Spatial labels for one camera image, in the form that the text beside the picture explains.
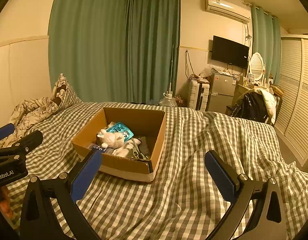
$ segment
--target brown box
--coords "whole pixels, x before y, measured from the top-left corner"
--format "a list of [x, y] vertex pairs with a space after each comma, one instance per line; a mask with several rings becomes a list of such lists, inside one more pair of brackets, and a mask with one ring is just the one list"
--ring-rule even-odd
[[151, 155], [149, 160], [137, 160], [103, 154], [103, 161], [99, 170], [124, 179], [143, 182], [153, 181], [164, 146], [165, 112], [112, 107], [101, 109], [72, 140], [74, 149], [81, 159], [89, 153], [89, 147], [96, 143], [97, 132], [110, 122], [125, 124], [134, 133], [134, 138], [145, 136]]

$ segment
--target blue gripper pad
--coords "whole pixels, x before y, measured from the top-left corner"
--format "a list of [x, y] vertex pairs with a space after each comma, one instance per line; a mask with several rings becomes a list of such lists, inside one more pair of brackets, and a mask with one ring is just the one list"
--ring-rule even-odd
[[236, 185], [225, 170], [222, 159], [215, 151], [208, 151], [205, 154], [205, 167], [225, 201], [233, 204], [236, 201]]
[[84, 197], [84, 194], [102, 164], [102, 159], [102, 152], [93, 149], [84, 160], [79, 163], [82, 164], [82, 167], [80, 167], [80, 171], [71, 183], [71, 197], [74, 202]]
[[14, 125], [12, 123], [8, 123], [7, 125], [0, 128], [0, 141], [5, 137], [8, 137], [10, 134], [14, 132]]

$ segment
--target refrigerator door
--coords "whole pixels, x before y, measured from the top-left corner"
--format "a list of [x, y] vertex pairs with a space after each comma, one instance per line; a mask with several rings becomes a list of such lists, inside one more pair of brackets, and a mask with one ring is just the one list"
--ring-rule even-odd
[[211, 93], [233, 96], [235, 85], [233, 85], [233, 77], [214, 74]]
[[207, 111], [225, 114], [226, 106], [231, 106], [232, 101], [232, 96], [225, 96], [220, 94], [213, 96], [213, 94], [210, 94]]

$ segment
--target white mirror frame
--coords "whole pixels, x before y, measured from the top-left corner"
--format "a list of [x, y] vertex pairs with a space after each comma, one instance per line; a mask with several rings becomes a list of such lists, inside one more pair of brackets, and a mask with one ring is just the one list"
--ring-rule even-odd
[[252, 55], [251, 59], [249, 60], [247, 75], [248, 75], [249, 72], [252, 73], [252, 74], [254, 74], [253, 71], [251, 70], [251, 68], [252, 68], [251, 63], [252, 63], [253, 58], [256, 58], [256, 57], [259, 58], [260, 61], [261, 61], [261, 63], [262, 63], [262, 71], [261, 71], [260, 76], [259, 76], [259, 77], [256, 77], [256, 76], [255, 76], [255, 81], [259, 81], [259, 80], [261, 80], [261, 78], [262, 78], [262, 76], [263, 76], [263, 70], [265, 69], [265, 67], [264, 67], [263, 58], [262, 58], [262, 56], [261, 56], [258, 52], [255, 52], [255, 53]]

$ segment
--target oval mirror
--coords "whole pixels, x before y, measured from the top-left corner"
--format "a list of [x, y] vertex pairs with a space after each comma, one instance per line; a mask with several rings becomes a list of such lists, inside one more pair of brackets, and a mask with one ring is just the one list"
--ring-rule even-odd
[[255, 81], [258, 81], [263, 76], [264, 62], [262, 56], [255, 52], [249, 61], [249, 72], [255, 75]]

